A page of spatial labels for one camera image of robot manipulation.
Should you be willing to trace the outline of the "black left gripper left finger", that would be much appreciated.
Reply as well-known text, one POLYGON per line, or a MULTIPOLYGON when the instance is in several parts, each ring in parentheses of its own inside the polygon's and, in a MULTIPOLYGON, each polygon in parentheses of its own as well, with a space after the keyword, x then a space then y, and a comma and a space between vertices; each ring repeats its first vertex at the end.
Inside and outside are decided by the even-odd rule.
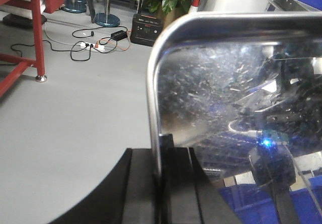
POLYGON ((148 148, 128 148, 83 200, 53 223, 157 223, 153 158, 148 148))

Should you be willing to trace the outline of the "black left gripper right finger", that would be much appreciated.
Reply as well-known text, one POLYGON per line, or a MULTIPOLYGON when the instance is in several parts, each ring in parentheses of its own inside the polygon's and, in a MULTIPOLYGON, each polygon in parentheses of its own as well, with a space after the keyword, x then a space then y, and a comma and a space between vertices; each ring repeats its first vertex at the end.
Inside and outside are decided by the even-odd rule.
POLYGON ((159 135, 162 164, 161 223, 241 223, 201 168, 194 149, 159 135))

